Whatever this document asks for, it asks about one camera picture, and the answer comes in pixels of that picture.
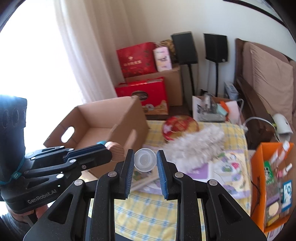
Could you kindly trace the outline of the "person's left hand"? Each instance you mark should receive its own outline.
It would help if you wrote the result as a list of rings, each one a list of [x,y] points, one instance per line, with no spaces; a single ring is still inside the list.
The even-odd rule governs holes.
[[[34,214],[34,213],[36,214],[37,219],[39,219],[48,210],[48,205],[44,205],[44,206],[39,207],[35,210],[31,210],[31,211],[28,211],[28,212],[22,213],[22,214],[14,213],[7,204],[6,204],[6,208],[15,220],[20,221],[20,222],[27,222],[27,216]]]

